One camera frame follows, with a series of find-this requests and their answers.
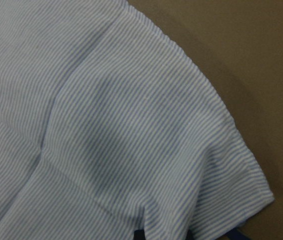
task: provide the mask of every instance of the brown background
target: brown background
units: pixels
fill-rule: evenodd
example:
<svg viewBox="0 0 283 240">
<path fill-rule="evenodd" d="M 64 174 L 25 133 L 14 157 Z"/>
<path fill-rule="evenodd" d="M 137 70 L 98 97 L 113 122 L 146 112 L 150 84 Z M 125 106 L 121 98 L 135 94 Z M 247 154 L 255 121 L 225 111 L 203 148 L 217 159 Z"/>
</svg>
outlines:
<svg viewBox="0 0 283 240">
<path fill-rule="evenodd" d="M 283 240 L 283 0 L 128 2 L 209 78 L 269 181 L 275 202 L 242 231 Z"/>
</svg>

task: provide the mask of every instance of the light blue fabric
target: light blue fabric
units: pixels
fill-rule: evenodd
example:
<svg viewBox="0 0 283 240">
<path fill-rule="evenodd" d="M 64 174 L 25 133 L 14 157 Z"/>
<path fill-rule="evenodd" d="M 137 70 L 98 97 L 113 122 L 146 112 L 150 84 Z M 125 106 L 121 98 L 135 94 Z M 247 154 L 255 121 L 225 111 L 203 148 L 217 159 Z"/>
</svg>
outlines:
<svg viewBox="0 0 283 240">
<path fill-rule="evenodd" d="M 123 0 L 0 0 L 0 240 L 216 239 L 273 201 L 224 103 Z"/>
</svg>

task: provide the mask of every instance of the stripe pattern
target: stripe pattern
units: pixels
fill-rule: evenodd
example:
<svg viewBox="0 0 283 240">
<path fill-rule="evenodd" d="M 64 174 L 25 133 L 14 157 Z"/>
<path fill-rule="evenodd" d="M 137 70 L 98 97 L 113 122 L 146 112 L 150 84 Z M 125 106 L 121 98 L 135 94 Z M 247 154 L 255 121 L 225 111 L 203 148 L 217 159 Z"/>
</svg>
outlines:
<svg viewBox="0 0 283 240">
<path fill-rule="evenodd" d="M 273 200 L 223 101 L 123 0 L 0 0 L 0 240 L 176 240 Z"/>
</svg>

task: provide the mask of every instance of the cloth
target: cloth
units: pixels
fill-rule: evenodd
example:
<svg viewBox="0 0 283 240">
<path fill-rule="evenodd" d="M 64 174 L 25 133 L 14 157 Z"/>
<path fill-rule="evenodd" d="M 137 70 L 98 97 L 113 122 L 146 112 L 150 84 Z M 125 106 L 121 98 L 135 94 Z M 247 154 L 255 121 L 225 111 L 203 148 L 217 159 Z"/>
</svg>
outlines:
<svg viewBox="0 0 283 240">
<path fill-rule="evenodd" d="M 0 0 L 0 240 L 216 239 L 273 201 L 199 68 L 123 0 Z"/>
</svg>

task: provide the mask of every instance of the striped fabric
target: striped fabric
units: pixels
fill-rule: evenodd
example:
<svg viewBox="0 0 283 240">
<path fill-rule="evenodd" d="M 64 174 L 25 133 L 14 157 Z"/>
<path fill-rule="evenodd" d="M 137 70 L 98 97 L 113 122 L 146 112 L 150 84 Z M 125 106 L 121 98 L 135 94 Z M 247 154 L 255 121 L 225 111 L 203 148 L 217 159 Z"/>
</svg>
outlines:
<svg viewBox="0 0 283 240">
<path fill-rule="evenodd" d="M 197 240 L 273 201 L 224 103 L 124 0 L 0 0 L 0 240 Z"/>
</svg>

